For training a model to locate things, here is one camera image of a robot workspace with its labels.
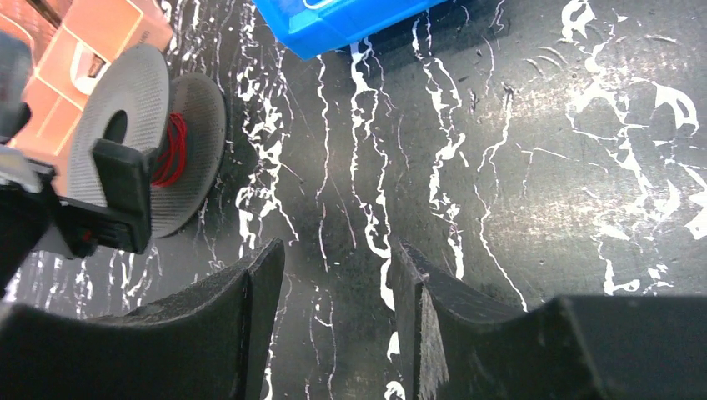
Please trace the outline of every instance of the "gray disc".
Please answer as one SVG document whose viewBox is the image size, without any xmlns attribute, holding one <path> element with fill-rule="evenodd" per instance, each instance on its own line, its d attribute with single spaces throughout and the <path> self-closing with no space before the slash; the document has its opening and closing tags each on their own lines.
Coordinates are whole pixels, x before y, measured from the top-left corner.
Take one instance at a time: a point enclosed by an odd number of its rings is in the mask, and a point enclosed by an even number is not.
<svg viewBox="0 0 707 400">
<path fill-rule="evenodd" d="M 188 125 L 187 164 L 179 180 L 152 189 L 153 236 L 163 238 L 180 229 L 198 210 L 213 180 L 226 144 L 226 104 L 216 83 L 202 73 L 172 81 L 171 112 Z"/>
<path fill-rule="evenodd" d="M 106 139 L 141 152 L 159 148 L 169 115 L 169 95 L 167 64 L 155 47 L 137 45 L 118 57 L 93 89 L 74 131 L 68 162 L 70 198 L 106 206 L 91 156 L 93 144 L 104 137 L 110 123 L 115 129 L 108 130 L 112 133 Z"/>
</svg>

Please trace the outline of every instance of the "black floor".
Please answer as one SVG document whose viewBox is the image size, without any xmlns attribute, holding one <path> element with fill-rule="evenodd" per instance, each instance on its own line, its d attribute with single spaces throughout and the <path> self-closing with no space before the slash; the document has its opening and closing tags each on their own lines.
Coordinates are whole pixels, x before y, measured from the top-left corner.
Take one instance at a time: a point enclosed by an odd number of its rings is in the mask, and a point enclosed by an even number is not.
<svg viewBox="0 0 707 400">
<path fill-rule="evenodd" d="M 125 313 L 278 236 L 263 398 L 394 399 L 391 235 L 517 308 L 704 292 L 707 2 L 458 0 L 309 62 L 250 2 L 162 3 L 229 103 L 215 189 L 145 256 L 33 256 L 17 301 Z"/>
</svg>

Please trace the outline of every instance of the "black marble surface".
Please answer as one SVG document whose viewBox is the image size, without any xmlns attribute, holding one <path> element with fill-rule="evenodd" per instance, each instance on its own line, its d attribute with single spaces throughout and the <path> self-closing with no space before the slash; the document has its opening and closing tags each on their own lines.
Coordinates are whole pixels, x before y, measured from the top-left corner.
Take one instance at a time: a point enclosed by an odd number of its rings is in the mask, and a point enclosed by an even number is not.
<svg viewBox="0 0 707 400">
<path fill-rule="evenodd" d="M 404 398 L 399 235 L 513 307 L 703 293 L 707 2 L 447 2 L 303 62 L 243 0 L 162 2 L 231 113 L 213 191 L 142 256 L 33 255 L 9 300 L 126 313 L 287 248 L 263 398 Z"/>
</svg>

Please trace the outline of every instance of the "orange box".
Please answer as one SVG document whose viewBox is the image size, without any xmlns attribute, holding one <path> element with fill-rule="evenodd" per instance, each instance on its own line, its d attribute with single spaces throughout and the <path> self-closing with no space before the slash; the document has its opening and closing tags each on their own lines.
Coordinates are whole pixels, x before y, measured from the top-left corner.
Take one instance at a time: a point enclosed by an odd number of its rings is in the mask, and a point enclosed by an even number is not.
<svg viewBox="0 0 707 400">
<path fill-rule="evenodd" d="M 45 0 L 62 19 L 56 29 L 25 1 L 0 0 L 0 30 L 29 45 L 36 63 L 24 93 L 32 118 L 10 146 L 53 164 L 64 195 L 73 130 L 96 83 L 136 44 L 164 51 L 173 30 L 154 0 Z"/>
</svg>

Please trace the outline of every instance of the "wire spool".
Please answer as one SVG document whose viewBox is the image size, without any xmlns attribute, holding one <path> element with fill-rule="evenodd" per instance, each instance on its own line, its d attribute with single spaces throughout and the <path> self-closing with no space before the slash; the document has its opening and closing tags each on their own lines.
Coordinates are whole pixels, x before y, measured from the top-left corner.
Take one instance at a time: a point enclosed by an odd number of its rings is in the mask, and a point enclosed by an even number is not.
<svg viewBox="0 0 707 400">
<path fill-rule="evenodd" d="M 105 72 L 73 134 L 68 196 L 105 206 L 91 149 L 98 138 L 148 153 L 155 238 L 179 230 L 199 209 L 216 178 L 226 138 L 223 95 L 207 76 L 169 81 L 155 47 L 137 45 Z"/>
</svg>

